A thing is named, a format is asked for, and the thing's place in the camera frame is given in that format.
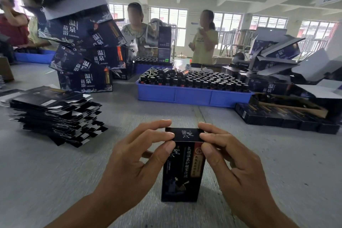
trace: fingernail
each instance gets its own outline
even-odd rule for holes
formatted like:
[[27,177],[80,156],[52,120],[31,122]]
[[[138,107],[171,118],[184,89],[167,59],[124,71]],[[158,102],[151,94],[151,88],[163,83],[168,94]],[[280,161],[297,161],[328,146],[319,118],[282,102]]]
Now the fingernail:
[[209,156],[213,152],[210,144],[203,143],[201,148],[205,156]]
[[168,145],[166,145],[165,150],[170,154],[172,153],[174,147],[176,147],[176,143],[174,141],[171,141]]

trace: ponytail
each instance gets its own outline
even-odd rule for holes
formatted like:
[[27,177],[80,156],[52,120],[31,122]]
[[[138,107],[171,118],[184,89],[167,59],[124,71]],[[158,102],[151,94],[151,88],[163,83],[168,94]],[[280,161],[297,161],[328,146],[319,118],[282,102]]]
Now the ponytail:
[[209,24],[209,29],[212,29],[212,30],[215,30],[215,29],[216,29],[215,23],[214,23],[214,22],[211,22],[211,23]]
[[215,23],[213,22],[214,21],[214,12],[211,11],[211,10],[203,10],[203,12],[205,12],[208,16],[208,19],[209,19],[209,29],[212,29],[212,30],[215,30]]

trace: yellow t-shirt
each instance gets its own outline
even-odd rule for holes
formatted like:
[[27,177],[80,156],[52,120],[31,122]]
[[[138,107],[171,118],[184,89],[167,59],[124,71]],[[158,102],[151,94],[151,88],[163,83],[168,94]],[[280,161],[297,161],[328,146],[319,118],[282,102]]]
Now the yellow t-shirt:
[[[219,43],[219,32],[215,31],[213,29],[210,29],[206,32],[209,39],[213,42],[213,44]],[[194,37],[193,44],[195,45],[194,55],[192,57],[192,63],[200,63],[200,64],[212,64],[213,60],[213,54],[214,49],[210,51],[207,51],[205,45],[204,45],[204,39],[203,36],[197,32],[197,34]]]
[[[38,37],[38,20],[36,17],[32,17],[30,19],[30,22],[28,23],[28,30],[30,32],[30,34],[28,35],[28,38],[35,44],[40,44],[42,42],[46,42],[46,39],[42,39]],[[50,46],[45,46],[45,47],[40,47],[40,49],[43,50],[52,50],[55,51],[58,48],[58,43],[54,42],[54,41],[50,41],[51,43]]]

